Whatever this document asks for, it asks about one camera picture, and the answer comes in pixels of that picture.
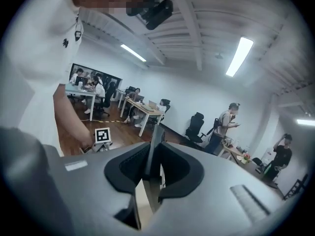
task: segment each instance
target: ceiling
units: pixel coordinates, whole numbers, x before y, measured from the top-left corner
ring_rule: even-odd
[[[254,45],[234,82],[279,96],[313,84],[314,49],[307,26],[290,0],[172,0],[173,15],[149,31],[137,17],[81,9],[85,33],[143,69],[169,67],[225,74],[240,37]],[[122,43],[147,60],[125,54]],[[286,107],[315,114],[313,104]]]

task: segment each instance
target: fluorescent light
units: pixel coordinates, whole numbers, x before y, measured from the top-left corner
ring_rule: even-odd
[[[232,60],[232,63],[229,69],[226,72],[226,75],[233,77],[237,70],[240,68],[242,63],[244,62],[247,54],[250,52],[252,45],[254,44],[253,41],[250,39],[241,37],[240,43],[238,44],[236,53]]]
[[[300,125],[315,126],[315,120],[302,120],[302,119],[297,119],[296,121],[297,121],[297,123],[300,124]]]
[[[135,55],[138,59],[140,59],[143,62],[146,62],[146,60],[144,58],[142,58],[139,54],[137,54],[136,52],[134,52],[132,49],[130,49],[128,46],[126,45],[121,45],[122,48],[124,48],[125,50],[127,50],[128,52],[132,53],[133,55]]]

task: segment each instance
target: white desk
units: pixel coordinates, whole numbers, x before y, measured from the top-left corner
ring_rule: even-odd
[[[120,90],[120,89],[116,89],[116,92],[118,94],[120,94],[119,103],[118,103],[118,108],[119,108],[120,107],[120,103],[123,100],[123,96],[125,96],[126,93],[124,91]]]
[[[154,110],[153,112],[149,112],[149,111],[145,110],[144,108],[142,108],[140,103],[135,103],[133,100],[127,99],[126,97],[125,97],[125,100],[124,100],[124,104],[123,104],[123,107],[122,107],[120,118],[123,117],[123,113],[124,113],[126,102],[129,102],[130,104],[133,104],[137,109],[139,109],[140,111],[142,111],[142,112],[144,112],[146,114],[146,116],[144,118],[144,124],[142,125],[142,128],[141,128],[140,133],[139,133],[140,137],[142,136],[143,130],[144,130],[145,126],[147,125],[147,121],[149,119],[149,116],[159,116],[158,120],[157,120],[157,124],[159,125],[159,123],[161,122],[161,119],[162,119],[162,117],[164,115],[163,112],[159,112],[158,110]]]
[[[71,83],[68,83],[65,85],[65,92],[66,93],[72,93],[75,95],[84,95],[84,96],[92,97],[92,106],[91,106],[91,113],[90,113],[90,121],[92,121],[93,107],[94,107],[94,101],[95,101],[96,93],[90,92],[90,91],[80,91],[80,90],[78,90],[78,86],[74,86]]]

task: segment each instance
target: black shirt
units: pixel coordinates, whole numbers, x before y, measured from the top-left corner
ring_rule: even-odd
[[[277,153],[275,159],[273,160],[274,166],[288,165],[292,156],[292,151],[289,148],[284,148],[283,145],[279,145],[274,152]]]

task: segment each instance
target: black camera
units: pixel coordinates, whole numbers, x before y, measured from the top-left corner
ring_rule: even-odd
[[[140,14],[141,18],[146,22],[148,30],[154,30],[166,19],[172,16],[173,2],[171,0],[144,0],[138,8],[127,8],[127,15],[132,17]]]

